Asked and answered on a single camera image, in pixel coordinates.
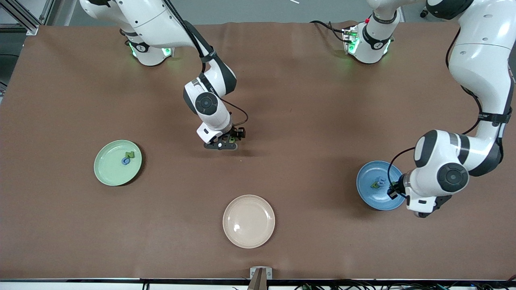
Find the table surface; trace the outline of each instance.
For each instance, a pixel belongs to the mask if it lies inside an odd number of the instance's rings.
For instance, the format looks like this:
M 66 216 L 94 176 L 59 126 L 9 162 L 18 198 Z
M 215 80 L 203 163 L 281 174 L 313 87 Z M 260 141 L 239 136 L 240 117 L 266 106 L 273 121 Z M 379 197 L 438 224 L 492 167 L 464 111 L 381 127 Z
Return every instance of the table surface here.
M 363 65 L 314 24 L 199 26 L 238 77 L 227 100 L 250 116 L 239 150 L 218 152 L 203 149 L 182 98 L 201 67 L 195 50 L 149 68 L 115 27 L 42 26 L 0 107 L 0 278 L 240 278 L 255 265 L 279 279 L 508 278 L 512 126 L 498 169 L 429 218 L 374 211 L 355 186 L 366 162 L 475 122 L 444 64 L 456 30 L 402 23 L 382 61 Z M 117 139 L 139 144 L 146 162 L 109 187 L 93 160 Z M 397 165 L 414 168 L 410 154 Z M 250 250 L 222 230 L 225 207 L 245 194 L 276 215 L 271 239 Z

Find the blue plate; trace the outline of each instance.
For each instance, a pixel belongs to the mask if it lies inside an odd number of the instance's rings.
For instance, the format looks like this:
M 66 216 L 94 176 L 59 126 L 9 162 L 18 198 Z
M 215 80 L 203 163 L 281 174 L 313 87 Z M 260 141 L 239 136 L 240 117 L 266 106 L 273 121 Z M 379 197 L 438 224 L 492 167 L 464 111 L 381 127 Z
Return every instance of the blue plate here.
M 360 197 L 370 207 L 380 211 L 390 211 L 399 207 L 405 200 L 401 196 L 391 199 L 387 195 L 389 180 L 387 168 L 389 163 L 385 161 L 371 161 L 364 165 L 357 176 L 357 189 Z M 391 181 L 396 182 L 401 176 L 401 171 L 394 165 L 391 166 Z

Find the white plate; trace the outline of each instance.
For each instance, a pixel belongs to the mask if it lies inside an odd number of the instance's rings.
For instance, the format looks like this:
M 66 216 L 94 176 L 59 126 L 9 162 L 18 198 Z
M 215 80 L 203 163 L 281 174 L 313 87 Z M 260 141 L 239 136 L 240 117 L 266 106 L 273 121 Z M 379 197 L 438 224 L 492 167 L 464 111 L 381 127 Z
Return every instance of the white plate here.
M 228 239 L 244 249 L 265 244 L 274 231 L 275 223 L 270 204 L 254 195 L 235 198 L 226 207 L 222 220 Z

